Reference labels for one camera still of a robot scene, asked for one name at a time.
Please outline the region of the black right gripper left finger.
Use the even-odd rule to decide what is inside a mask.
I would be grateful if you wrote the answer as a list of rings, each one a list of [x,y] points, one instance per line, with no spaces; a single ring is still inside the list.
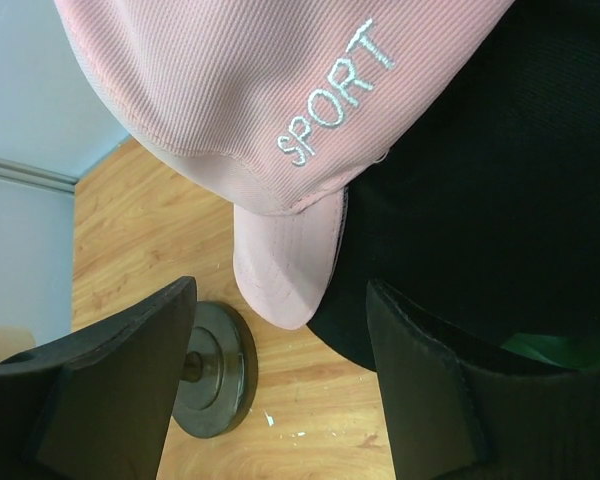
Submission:
[[[182,277],[0,363],[0,479],[156,477],[193,326]]]

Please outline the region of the light teal plastic bin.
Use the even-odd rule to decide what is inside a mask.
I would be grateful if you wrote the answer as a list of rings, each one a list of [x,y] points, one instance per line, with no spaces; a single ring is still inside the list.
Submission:
[[[503,343],[501,348],[565,369],[600,368],[600,336],[558,337],[518,333]]]

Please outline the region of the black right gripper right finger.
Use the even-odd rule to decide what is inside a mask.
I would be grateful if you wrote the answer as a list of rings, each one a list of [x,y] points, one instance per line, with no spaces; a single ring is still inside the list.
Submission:
[[[600,479],[600,368],[495,347],[368,284],[367,323],[400,479]]]

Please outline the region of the pink sport baseball cap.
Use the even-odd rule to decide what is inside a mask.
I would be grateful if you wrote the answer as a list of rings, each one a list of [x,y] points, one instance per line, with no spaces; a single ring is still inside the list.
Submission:
[[[416,122],[506,1],[59,1],[97,96],[234,207],[234,275],[284,329],[316,313],[347,185]]]

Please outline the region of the black baseball cap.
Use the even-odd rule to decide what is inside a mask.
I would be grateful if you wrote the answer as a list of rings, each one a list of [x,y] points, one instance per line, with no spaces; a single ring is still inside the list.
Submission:
[[[600,1],[517,1],[352,181],[309,329],[373,369],[366,290],[495,344],[600,335]]]

